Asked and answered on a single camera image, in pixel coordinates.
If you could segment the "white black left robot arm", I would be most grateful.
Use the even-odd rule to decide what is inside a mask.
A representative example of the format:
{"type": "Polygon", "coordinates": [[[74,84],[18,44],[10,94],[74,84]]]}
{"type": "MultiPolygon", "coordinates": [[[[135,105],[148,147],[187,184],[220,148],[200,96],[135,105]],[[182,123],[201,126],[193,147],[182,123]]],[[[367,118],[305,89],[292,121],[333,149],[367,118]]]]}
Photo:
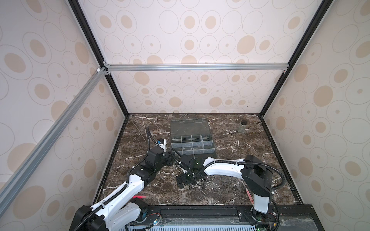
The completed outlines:
{"type": "Polygon", "coordinates": [[[171,152],[166,151],[167,140],[155,141],[149,128],[146,135],[147,151],[143,160],[129,170],[126,181],[106,198],[90,207],[80,207],[73,217],[71,231],[112,231],[138,219],[141,208],[130,201],[164,166],[173,164],[171,152]]]}

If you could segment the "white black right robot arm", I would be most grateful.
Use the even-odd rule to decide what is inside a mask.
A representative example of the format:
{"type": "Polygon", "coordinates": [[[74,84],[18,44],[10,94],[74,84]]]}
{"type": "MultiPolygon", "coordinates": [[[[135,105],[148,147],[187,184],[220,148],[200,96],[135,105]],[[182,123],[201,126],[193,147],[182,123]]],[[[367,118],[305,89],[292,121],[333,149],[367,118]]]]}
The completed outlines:
{"type": "Polygon", "coordinates": [[[248,155],[245,159],[225,160],[211,157],[194,159],[191,156],[180,154],[173,148],[169,153],[184,171],[176,177],[179,188],[198,183],[206,176],[220,175],[238,178],[244,180],[253,194],[254,211],[262,214],[268,212],[273,192],[286,184],[285,175],[281,171],[252,155],[248,155]]]}

